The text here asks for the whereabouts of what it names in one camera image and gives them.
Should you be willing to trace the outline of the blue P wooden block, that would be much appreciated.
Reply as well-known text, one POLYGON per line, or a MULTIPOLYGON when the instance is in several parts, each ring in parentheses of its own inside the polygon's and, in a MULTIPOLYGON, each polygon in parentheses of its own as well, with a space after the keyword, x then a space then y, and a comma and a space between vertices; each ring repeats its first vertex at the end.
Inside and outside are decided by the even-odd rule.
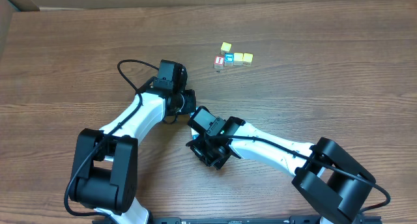
POLYGON ((191 129, 192 139, 197 139, 199 137, 199 133, 196 132, 194 129, 191 129))

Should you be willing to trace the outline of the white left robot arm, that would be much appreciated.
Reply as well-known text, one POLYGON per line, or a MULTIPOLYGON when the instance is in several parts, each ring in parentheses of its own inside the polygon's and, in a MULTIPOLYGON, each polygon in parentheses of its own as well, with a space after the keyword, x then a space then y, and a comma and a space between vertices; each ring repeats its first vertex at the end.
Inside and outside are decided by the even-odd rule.
POLYGON ((183 64, 161 60, 157 71, 134 89, 133 102, 114 121, 79 133, 64 194, 70 215, 102 216, 103 223, 153 222, 136 198, 139 144, 167 116, 177 118, 196 109, 183 64))

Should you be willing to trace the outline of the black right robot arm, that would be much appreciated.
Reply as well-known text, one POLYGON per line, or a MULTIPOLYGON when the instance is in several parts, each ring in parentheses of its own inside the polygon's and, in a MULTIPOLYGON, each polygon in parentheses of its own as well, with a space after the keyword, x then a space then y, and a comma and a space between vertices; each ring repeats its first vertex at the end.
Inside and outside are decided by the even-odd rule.
POLYGON ((234 156, 265 163, 292 177, 292 185, 323 221, 354 223, 374 176, 335 141, 299 143, 265 133, 237 117, 224 120, 199 107, 188 121, 198 134, 188 147, 208 167, 234 156))

